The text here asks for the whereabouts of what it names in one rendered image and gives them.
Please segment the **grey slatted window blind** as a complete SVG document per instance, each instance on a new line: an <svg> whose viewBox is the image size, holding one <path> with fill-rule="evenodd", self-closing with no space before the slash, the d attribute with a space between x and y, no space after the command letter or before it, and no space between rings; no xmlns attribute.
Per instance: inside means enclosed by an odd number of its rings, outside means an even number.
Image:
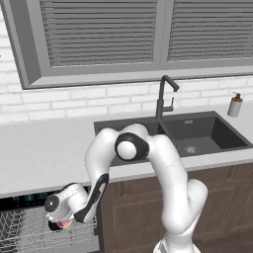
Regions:
<svg viewBox="0 0 253 253"><path fill-rule="evenodd" d="M253 0L174 0L169 61L253 59Z"/></svg>
<svg viewBox="0 0 253 253"><path fill-rule="evenodd" d="M157 0L40 0L52 67L149 63Z"/></svg>

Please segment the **brown wooden cupboard door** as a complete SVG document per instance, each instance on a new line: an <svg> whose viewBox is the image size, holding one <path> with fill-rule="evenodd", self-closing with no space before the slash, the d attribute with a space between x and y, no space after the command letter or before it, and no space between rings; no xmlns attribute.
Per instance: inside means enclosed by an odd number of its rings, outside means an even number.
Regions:
<svg viewBox="0 0 253 253"><path fill-rule="evenodd" d="M237 178L240 165L191 171L190 179L202 181L209 190L208 198L194 231L195 241L221 238L236 207L241 192L241 180Z"/></svg>
<svg viewBox="0 0 253 253"><path fill-rule="evenodd" d="M154 177L110 183L101 200L105 253L153 253L164 234Z"/></svg>
<svg viewBox="0 0 253 253"><path fill-rule="evenodd" d="M244 231L253 229L253 162L243 164L241 173L243 183L236 228Z"/></svg>

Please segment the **white soap dispenser brown pump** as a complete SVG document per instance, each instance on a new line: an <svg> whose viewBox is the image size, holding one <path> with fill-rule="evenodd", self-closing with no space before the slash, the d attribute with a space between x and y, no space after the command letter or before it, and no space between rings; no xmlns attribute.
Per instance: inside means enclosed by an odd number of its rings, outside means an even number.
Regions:
<svg viewBox="0 0 253 253"><path fill-rule="evenodd" d="M235 93L235 96L231 98L230 105L227 114L230 117L236 118L239 114L243 99L240 93Z"/></svg>

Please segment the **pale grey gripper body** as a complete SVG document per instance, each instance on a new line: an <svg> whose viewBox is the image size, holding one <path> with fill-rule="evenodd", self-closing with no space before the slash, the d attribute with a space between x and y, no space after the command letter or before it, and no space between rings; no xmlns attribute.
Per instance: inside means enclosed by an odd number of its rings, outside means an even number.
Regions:
<svg viewBox="0 0 253 253"><path fill-rule="evenodd" d="M48 227L52 231L60 231L62 229L66 229L71 225L72 221L65 221L65 222L48 222Z"/></svg>

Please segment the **dark grey double sink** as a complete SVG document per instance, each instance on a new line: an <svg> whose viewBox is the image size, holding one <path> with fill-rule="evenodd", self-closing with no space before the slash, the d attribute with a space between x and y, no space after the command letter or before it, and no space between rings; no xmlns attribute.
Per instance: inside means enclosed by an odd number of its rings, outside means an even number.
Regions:
<svg viewBox="0 0 253 253"><path fill-rule="evenodd" d="M132 125L146 126L151 135L166 134L181 157L253 148L253 143L216 111L94 122L95 134L106 127L117 131Z"/></svg>

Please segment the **black dishwasher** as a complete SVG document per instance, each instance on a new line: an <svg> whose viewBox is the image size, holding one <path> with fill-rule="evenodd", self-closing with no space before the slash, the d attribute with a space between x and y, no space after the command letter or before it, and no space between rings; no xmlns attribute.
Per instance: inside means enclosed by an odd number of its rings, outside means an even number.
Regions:
<svg viewBox="0 0 253 253"><path fill-rule="evenodd" d="M0 199L0 212L35 208L43 208L47 223L49 221L65 222L74 220L67 202L61 201L59 197L56 196L56 192L43 192ZM92 253L103 253L99 227L97 225L95 227L95 234L99 238L100 248Z"/></svg>

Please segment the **grey window frame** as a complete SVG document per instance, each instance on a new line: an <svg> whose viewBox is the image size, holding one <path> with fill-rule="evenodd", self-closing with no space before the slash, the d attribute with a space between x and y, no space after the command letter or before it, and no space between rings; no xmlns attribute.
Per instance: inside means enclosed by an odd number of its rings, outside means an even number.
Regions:
<svg viewBox="0 0 253 253"><path fill-rule="evenodd" d="M120 63L52 67L46 47L40 0L0 0L23 88L41 89L97 84L253 74L253 59L169 61L174 0L157 0L153 59Z"/></svg>

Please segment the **black sink tap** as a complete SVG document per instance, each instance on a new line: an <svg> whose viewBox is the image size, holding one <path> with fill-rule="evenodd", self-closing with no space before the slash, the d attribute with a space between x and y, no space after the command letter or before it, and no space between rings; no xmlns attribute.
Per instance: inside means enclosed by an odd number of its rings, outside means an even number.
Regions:
<svg viewBox="0 0 253 253"><path fill-rule="evenodd" d="M169 107L164 106L164 87L165 83L168 83L172 88L174 92L177 92L180 87L179 85L173 81L169 76L163 75L161 80L160 80L160 85L159 85L159 94L158 94L158 99L156 102L156 113L155 113L155 118L156 119L161 119L164 113L167 112L172 112L174 110L174 100L171 100L171 105Z"/></svg>

